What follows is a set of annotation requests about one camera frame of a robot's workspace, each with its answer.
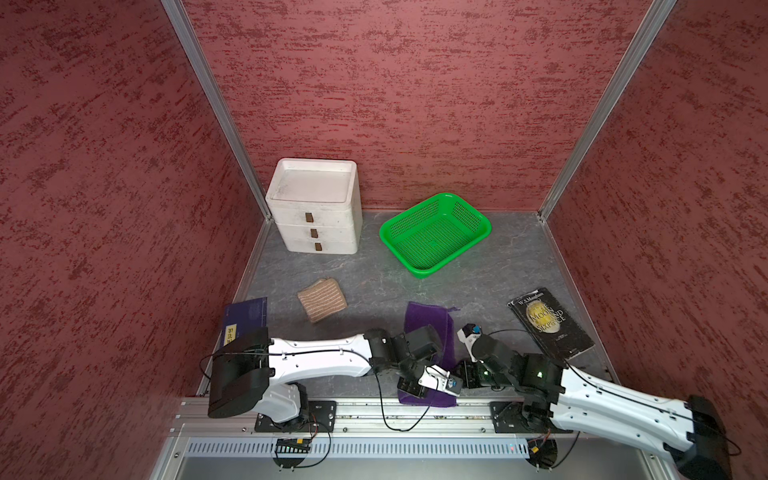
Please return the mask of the purple dishcloth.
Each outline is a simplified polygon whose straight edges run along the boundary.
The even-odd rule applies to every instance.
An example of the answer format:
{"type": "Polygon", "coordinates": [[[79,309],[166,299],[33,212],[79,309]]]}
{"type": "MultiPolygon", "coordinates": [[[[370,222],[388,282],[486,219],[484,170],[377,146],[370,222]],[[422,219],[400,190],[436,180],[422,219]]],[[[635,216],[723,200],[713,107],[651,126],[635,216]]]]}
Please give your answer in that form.
{"type": "MultiPolygon", "coordinates": [[[[426,305],[409,302],[404,320],[404,332],[411,337],[413,332],[425,329],[416,338],[418,350],[425,350],[426,342],[434,344],[431,360],[445,371],[452,370],[456,364],[454,322],[450,309],[437,305],[426,305]]],[[[412,406],[431,406],[432,408],[452,408],[457,405],[455,396],[448,393],[425,389],[422,397],[411,395],[402,390],[397,391],[401,404],[412,406]]]]}

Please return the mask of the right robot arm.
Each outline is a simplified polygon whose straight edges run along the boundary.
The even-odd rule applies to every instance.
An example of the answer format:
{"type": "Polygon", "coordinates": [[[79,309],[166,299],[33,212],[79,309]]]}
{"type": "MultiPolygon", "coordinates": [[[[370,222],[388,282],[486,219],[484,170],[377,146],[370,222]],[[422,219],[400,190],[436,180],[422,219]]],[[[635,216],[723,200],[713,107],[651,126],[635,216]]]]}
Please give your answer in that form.
{"type": "Polygon", "coordinates": [[[506,387],[521,399],[493,412],[498,427],[583,432],[654,454],[687,479],[732,478],[725,425],[710,400],[635,391],[565,361],[521,354],[475,324],[457,337],[469,354],[454,370],[464,388],[506,387]]]}

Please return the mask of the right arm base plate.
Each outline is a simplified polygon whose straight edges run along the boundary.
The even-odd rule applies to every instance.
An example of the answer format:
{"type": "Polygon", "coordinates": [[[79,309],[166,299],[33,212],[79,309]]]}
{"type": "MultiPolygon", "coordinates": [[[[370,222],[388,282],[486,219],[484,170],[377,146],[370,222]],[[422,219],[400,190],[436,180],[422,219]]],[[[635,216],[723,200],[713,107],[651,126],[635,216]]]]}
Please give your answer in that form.
{"type": "Polygon", "coordinates": [[[489,404],[491,421],[497,434],[571,433],[556,427],[549,411],[523,402],[495,401],[489,404]]]}

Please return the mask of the beige striped dishcloth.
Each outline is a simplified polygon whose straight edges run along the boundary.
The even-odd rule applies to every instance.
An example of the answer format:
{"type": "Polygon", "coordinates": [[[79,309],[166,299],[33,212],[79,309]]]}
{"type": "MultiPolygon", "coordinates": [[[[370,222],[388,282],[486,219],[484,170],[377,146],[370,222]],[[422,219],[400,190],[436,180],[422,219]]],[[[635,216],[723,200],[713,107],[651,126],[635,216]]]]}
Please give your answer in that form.
{"type": "Polygon", "coordinates": [[[300,291],[297,297],[306,312],[310,323],[343,311],[348,303],[339,283],[333,278],[320,279],[300,291]]]}

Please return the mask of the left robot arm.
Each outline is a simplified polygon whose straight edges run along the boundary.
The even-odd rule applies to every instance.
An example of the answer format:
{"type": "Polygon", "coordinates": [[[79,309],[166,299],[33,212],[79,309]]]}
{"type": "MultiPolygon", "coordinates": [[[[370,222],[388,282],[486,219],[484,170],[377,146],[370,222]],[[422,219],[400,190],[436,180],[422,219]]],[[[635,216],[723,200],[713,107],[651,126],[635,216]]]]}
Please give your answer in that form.
{"type": "Polygon", "coordinates": [[[428,390],[458,396],[462,381],[438,365],[442,341],[434,327],[391,336],[371,329],[320,341],[273,338],[263,327],[242,335],[211,355],[208,416],[230,418],[248,412],[281,427],[309,420],[301,382],[321,377],[399,374],[398,389],[412,396],[428,390]]]}

